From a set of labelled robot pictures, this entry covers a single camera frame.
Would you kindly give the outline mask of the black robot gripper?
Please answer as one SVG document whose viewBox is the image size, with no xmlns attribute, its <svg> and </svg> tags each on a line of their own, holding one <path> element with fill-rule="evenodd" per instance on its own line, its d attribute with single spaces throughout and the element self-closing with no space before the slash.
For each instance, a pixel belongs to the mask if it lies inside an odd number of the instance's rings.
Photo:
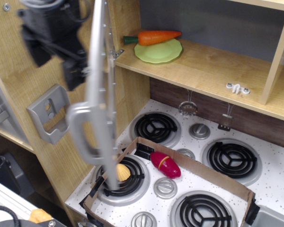
<svg viewBox="0 0 284 227">
<path fill-rule="evenodd" d="M 77 32 L 81 26 L 79 7 L 53 9 L 19 9 L 22 19 L 21 34 L 37 67 L 57 55 L 62 63 L 64 79 L 69 91 L 86 80 L 87 54 Z"/>
</svg>

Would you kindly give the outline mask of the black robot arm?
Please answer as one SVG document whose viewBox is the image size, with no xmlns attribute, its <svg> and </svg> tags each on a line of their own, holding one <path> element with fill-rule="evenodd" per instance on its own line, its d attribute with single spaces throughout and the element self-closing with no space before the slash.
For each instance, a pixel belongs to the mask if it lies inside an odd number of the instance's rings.
<svg viewBox="0 0 284 227">
<path fill-rule="evenodd" d="M 19 9 L 21 35 L 38 67 L 52 56 L 62 59 L 62 70 L 69 90 L 84 83 L 87 52 L 79 41 L 81 24 L 91 14 L 88 0 L 83 2 L 86 13 L 81 15 L 78 0 L 23 0 L 25 9 Z"/>
</svg>

